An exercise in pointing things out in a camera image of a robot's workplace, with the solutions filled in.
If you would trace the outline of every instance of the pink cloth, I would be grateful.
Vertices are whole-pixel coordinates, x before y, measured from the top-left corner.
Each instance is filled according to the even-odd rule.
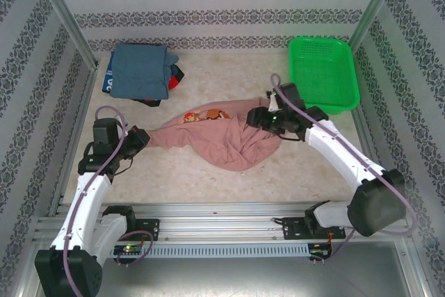
[[[225,170],[247,170],[275,152],[281,138],[246,125],[250,109],[268,106],[269,100],[212,102],[151,131],[147,147],[193,149],[212,165]]]

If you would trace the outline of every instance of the green basket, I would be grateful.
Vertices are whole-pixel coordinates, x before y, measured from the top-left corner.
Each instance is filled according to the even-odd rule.
[[[360,102],[353,53],[343,41],[294,38],[289,43],[289,72],[308,107],[338,114]]]

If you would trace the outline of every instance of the marble floor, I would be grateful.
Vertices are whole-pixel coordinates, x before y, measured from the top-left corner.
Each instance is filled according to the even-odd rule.
[[[92,140],[95,110],[105,104],[125,114],[129,126],[157,129],[169,119],[207,102],[250,99],[270,90],[269,76],[279,73],[286,81],[286,54],[181,55],[183,81],[160,107],[150,108],[102,92],[109,58],[103,58],[81,133],[78,150],[63,201],[74,197],[77,163]],[[102,117],[114,115],[108,111]],[[332,116],[340,132],[359,147],[349,112]],[[121,168],[128,166],[123,161]],[[210,165],[191,147],[145,149],[131,169],[118,175],[106,201],[125,203],[306,202],[347,200],[352,192],[341,175],[306,143],[284,141],[279,150],[245,172],[230,172]]]

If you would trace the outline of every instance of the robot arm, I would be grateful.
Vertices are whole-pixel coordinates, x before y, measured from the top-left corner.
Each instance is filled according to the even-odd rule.
[[[116,241],[135,229],[136,218],[131,207],[108,208],[95,230],[102,201],[111,189],[111,182],[123,159],[133,159],[149,141],[148,134],[133,126],[115,157],[92,180],[96,172],[111,157],[118,147],[118,127],[114,118],[96,120],[93,125],[94,141],[87,145],[83,159],[78,166],[79,178],[73,204],[81,194],[83,199],[74,217],[72,232],[67,236],[67,228],[74,213],[71,205],[67,218],[49,250],[39,250],[35,257],[42,288],[47,297],[75,296],[63,266],[65,239],[68,242],[68,264],[71,276],[83,297],[93,297],[99,292],[102,281],[102,266]],[[92,184],[86,191],[86,185]]]
[[[306,210],[305,222],[309,230],[315,232],[332,226],[353,227],[363,236],[371,236],[404,218],[405,205],[373,173],[364,168],[358,159],[366,162],[368,168],[372,168],[403,193],[405,182],[401,173],[397,170],[386,171],[364,156],[339,133],[334,123],[318,107],[306,109],[295,84],[286,83],[280,89],[293,104],[329,129],[331,134],[289,108],[274,92],[268,93],[269,108],[252,109],[248,113],[247,123],[278,135],[285,131],[295,133],[301,141],[318,150],[340,172],[354,193],[350,202],[326,201]],[[350,150],[336,139],[342,140]]]

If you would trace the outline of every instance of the blue towel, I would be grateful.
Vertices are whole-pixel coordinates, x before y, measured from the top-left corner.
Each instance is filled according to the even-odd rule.
[[[167,47],[118,45],[113,57],[110,95],[123,99],[168,99],[170,66],[179,60]]]

